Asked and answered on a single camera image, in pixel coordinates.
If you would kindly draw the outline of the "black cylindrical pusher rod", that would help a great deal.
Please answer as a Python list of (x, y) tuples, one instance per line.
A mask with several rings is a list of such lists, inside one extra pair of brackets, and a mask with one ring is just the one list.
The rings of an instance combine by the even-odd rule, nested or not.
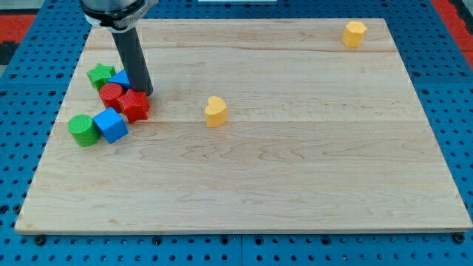
[(129, 79), (130, 88), (150, 96), (154, 88), (137, 30), (132, 28), (124, 33), (112, 33), (112, 37)]

